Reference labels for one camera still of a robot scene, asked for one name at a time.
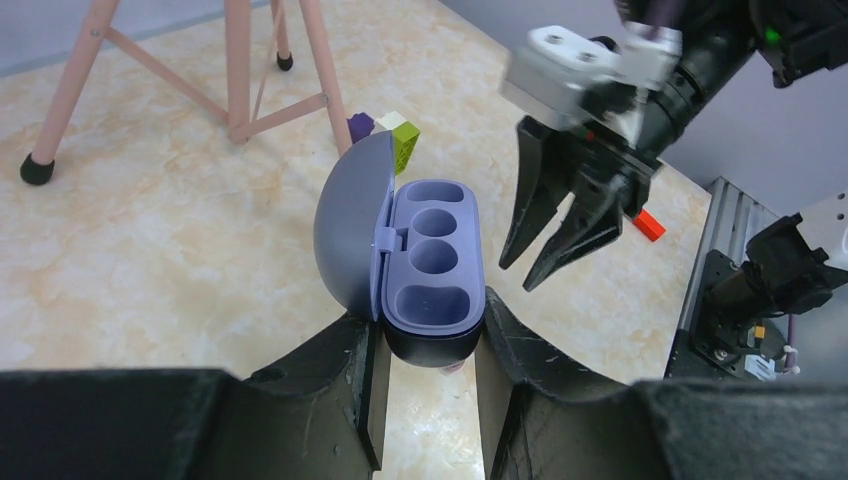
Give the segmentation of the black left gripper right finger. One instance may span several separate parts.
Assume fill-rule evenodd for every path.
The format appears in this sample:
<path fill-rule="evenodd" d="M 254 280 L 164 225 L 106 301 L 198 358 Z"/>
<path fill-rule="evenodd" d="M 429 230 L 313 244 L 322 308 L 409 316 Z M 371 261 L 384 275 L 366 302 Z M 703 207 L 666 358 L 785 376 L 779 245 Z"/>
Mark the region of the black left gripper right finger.
<path fill-rule="evenodd" d="M 694 378 L 622 384 L 486 292 L 475 351 L 489 479 L 843 479 L 847 389 Z"/>

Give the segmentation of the grey blue oval case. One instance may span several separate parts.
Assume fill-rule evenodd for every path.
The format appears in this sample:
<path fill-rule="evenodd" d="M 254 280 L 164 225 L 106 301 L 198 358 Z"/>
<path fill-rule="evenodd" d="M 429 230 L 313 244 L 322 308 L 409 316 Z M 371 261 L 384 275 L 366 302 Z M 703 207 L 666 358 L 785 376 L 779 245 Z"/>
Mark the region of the grey blue oval case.
<path fill-rule="evenodd" d="M 392 352 L 424 368 L 463 362 L 482 329 L 478 204 L 466 185 L 395 185 L 395 141 L 353 144 L 323 186 L 313 222 L 317 268 L 346 310 L 383 324 Z"/>

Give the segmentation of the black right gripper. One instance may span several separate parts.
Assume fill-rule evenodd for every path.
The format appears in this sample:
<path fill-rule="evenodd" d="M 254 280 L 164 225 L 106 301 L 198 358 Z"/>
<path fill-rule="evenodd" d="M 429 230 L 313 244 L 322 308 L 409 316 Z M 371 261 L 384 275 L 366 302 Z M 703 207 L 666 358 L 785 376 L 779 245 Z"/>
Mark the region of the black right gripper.
<path fill-rule="evenodd" d="M 569 194 L 571 207 L 524 280 L 527 292 L 617 240 L 623 219 L 647 201 L 659 155 L 702 107 L 703 89 L 691 79 L 644 95 L 615 83 L 531 89 L 529 115 L 516 126 L 517 186 L 499 266 L 513 265 Z"/>

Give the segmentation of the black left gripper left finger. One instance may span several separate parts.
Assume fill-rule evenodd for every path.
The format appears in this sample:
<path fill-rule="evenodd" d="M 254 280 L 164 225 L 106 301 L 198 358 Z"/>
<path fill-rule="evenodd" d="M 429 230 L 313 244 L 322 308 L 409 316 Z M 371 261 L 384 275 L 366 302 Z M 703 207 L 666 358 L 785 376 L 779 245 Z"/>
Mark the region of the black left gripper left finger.
<path fill-rule="evenodd" d="M 238 379 L 219 369 L 9 371 L 5 479 L 369 479 L 391 354 L 344 315 Z"/>

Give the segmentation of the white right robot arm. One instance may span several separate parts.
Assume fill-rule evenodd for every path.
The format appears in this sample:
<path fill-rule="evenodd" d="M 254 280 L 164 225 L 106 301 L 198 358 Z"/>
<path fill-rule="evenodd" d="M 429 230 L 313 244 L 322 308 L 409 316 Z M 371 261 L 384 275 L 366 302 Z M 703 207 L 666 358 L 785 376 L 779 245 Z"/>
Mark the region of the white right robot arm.
<path fill-rule="evenodd" d="M 843 1 L 620 1 L 620 41 L 551 25 L 506 62 L 519 107 L 518 183 L 499 264 L 509 268 L 573 203 L 523 286 L 614 242 L 648 200 L 661 155 L 755 55 L 785 88 L 847 60 Z"/>

